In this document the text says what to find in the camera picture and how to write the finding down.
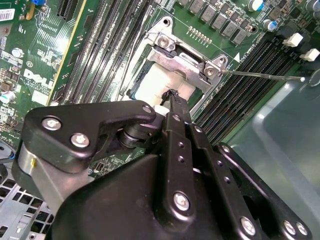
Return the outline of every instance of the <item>white triangle marking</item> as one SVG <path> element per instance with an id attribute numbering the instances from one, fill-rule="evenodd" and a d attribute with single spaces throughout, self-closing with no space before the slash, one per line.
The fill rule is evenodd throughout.
<path id="1" fill-rule="evenodd" d="M 240 52 L 238 52 L 238 54 L 235 55 L 234 60 L 236 60 L 238 63 L 240 63 Z"/>

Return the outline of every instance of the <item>metal bolt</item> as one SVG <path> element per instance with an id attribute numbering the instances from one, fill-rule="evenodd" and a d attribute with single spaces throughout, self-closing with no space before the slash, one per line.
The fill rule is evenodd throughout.
<path id="1" fill-rule="evenodd" d="M 194 126 L 194 129 L 198 132 L 198 133 L 202 133 L 202 129 L 198 126 Z"/>
<path id="2" fill-rule="evenodd" d="M 56 131 L 61 128 L 61 122 L 55 118 L 48 117 L 42 121 L 42 126 L 50 131 Z"/>
<path id="3" fill-rule="evenodd" d="M 85 148 L 89 146 L 90 141 L 86 135 L 82 133 L 76 133 L 72 135 L 71 143 L 78 148 Z"/>
<path id="4" fill-rule="evenodd" d="M 255 226 L 252 224 L 252 222 L 248 218 L 243 216 L 241 218 L 241 225 L 247 234 L 251 236 L 254 236 L 256 234 Z"/>
<path id="5" fill-rule="evenodd" d="M 308 231 L 305 228 L 305 226 L 303 226 L 300 222 L 296 223 L 296 227 L 299 229 L 300 233 L 302 233 L 303 235 L 307 236 L 308 235 Z"/>
<path id="6" fill-rule="evenodd" d="M 146 106 L 146 105 L 142 106 L 142 109 L 143 109 L 145 112 L 147 112 L 148 114 L 150 114 L 150 113 L 152 112 L 152 110 L 151 110 L 148 106 Z"/>
<path id="7" fill-rule="evenodd" d="M 161 36 L 158 40 L 158 45 L 165 49 L 169 46 L 169 39 L 167 37 Z"/>
<path id="8" fill-rule="evenodd" d="M 291 225 L 290 222 L 284 221 L 283 224 L 288 233 L 290 233 L 291 235 L 296 235 L 296 230 L 294 229 L 294 227 Z"/>
<path id="9" fill-rule="evenodd" d="M 180 209 L 181 211 L 187 211 L 190 207 L 190 203 L 189 203 L 188 198 L 180 192 L 176 192 L 174 194 L 173 201 L 174 201 L 174 204 L 176 205 L 176 207 L 178 209 Z"/>
<path id="10" fill-rule="evenodd" d="M 174 120 L 180 122 L 180 117 L 178 115 L 173 115 L 172 117 L 174 118 Z"/>
<path id="11" fill-rule="evenodd" d="M 230 149 L 227 146 L 222 146 L 223 150 L 227 153 L 230 153 Z"/>

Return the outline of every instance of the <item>barcode sticker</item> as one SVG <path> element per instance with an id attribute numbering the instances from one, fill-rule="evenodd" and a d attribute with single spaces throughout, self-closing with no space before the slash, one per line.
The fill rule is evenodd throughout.
<path id="1" fill-rule="evenodd" d="M 8 21 L 14 19 L 15 16 L 15 9 L 1 9 L 0 10 L 0 22 Z"/>

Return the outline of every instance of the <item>motherboard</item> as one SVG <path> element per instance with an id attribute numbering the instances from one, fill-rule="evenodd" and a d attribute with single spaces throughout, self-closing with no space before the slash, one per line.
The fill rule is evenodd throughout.
<path id="1" fill-rule="evenodd" d="M 0 3 L 0 135 L 19 145 L 38 107 L 188 101 L 214 145 L 284 84 L 220 70 L 296 75 L 319 68 L 318 0 L 5 0 Z M 93 163 L 101 176 L 144 154 Z"/>

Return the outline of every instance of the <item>white connector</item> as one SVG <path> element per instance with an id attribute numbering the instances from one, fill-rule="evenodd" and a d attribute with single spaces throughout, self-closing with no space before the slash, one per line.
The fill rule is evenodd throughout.
<path id="1" fill-rule="evenodd" d="M 300 35 L 300 33 L 296 32 L 291 37 L 286 40 L 283 40 L 283 45 L 287 47 L 295 48 L 299 45 L 304 37 Z"/>
<path id="2" fill-rule="evenodd" d="M 316 48 L 312 48 L 309 51 L 307 51 L 306 54 L 300 55 L 300 58 L 305 61 L 313 62 L 319 55 L 320 51 Z"/>

